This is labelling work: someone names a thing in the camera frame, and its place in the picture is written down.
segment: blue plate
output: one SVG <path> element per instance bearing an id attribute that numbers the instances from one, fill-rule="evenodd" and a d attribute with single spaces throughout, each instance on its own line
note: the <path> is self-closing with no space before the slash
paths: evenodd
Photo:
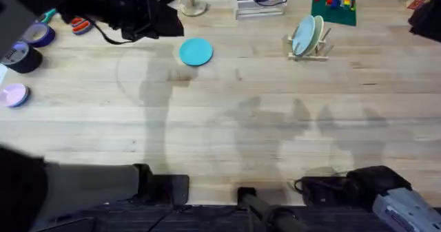
<path id="1" fill-rule="evenodd" d="M 188 39 L 179 49 L 179 58 L 190 66 L 206 64 L 213 56 L 213 47 L 205 39 Z"/>
<path id="2" fill-rule="evenodd" d="M 308 45 L 312 41 L 312 36 L 314 35 L 315 29 L 316 29 L 316 21 L 314 20 L 314 17 L 311 15 L 306 16 L 300 22 L 300 24 L 298 25 L 297 32 L 292 40 L 292 51 L 296 56 L 302 56 L 305 53 L 306 49 L 308 48 Z M 294 52 L 297 43 L 300 43 L 300 45 L 298 46 L 297 51 Z"/>

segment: wooden table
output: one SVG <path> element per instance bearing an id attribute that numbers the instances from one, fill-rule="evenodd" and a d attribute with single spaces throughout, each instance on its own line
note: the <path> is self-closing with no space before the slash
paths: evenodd
<path id="1" fill-rule="evenodd" d="M 409 33 L 404 0 L 357 0 L 357 27 L 326 23 L 327 62 L 286 58 L 311 0 L 246 21 L 230 0 L 207 1 L 203 16 L 181 16 L 185 37 L 131 45 L 55 19 L 41 68 L 3 82 L 25 83 L 32 98 L 0 109 L 0 141 L 59 162 L 186 173 L 192 204 L 234 203 L 243 185 L 301 204 L 287 181 L 387 165 L 441 205 L 441 45 Z M 178 59 L 194 36 L 214 47 L 207 65 Z"/>

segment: black cloth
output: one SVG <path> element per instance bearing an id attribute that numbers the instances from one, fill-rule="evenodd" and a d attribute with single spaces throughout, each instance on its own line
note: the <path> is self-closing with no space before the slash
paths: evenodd
<path id="1" fill-rule="evenodd" d="M 413 26 L 410 32 L 441 43 L 441 0 L 430 2 L 413 12 L 409 23 Z"/>

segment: metal device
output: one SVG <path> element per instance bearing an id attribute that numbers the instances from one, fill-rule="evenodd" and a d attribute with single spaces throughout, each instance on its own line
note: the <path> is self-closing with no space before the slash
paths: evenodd
<path id="1" fill-rule="evenodd" d="M 297 220 L 295 214 L 281 205 L 270 205 L 257 197 L 255 188 L 240 187 L 237 191 L 239 209 L 246 209 L 249 230 L 253 232 L 320 232 L 318 226 L 308 226 Z"/>
<path id="2" fill-rule="evenodd" d="M 29 231 L 35 222 L 117 200 L 188 200 L 188 176 L 155 175 L 146 164 L 62 165 L 0 145 L 0 173 L 0 231 Z"/>
<path id="3" fill-rule="evenodd" d="M 345 177 L 303 177 L 295 188 L 307 206 L 362 207 L 397 232 L 441 230 L 441 215 L 386 166 L 356 169 Z"/>

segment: blue tape roll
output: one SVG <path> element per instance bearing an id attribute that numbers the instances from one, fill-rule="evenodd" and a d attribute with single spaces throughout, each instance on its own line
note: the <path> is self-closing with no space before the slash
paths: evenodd
<path id="1" fill-rule="evenodd" d="M 35 48 L 47 46 L 54 39 L 54 29 L 42 22 L 32 24 L 23 34 L 23 41 Z"/>

